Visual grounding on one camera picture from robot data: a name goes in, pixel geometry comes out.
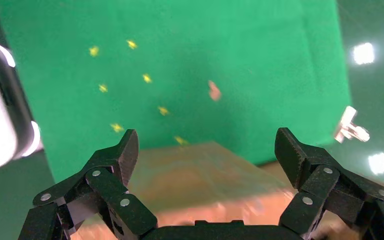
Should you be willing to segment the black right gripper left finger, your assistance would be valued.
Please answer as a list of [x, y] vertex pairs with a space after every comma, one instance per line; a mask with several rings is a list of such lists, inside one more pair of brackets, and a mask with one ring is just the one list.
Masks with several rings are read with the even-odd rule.
[[144, 239], [157, 218], [127, 188], [138, 155], [133, 129], [118, 144], [95, 151], [79, 172], [34, 197], [19, 239], [68, 240], [94, 215], [119, 240]]

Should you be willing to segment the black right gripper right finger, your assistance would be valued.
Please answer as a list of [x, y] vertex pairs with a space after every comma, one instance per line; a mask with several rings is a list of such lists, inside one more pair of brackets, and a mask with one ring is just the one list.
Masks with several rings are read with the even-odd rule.
[[325, 149], [300, 142], [286, 127], [277, 130], [274, 153], [297, 190], [279, 219], [281, 227], [309, 240], [329, 211], [364, 240], [384, 240], [384, 186], [343, 168]]

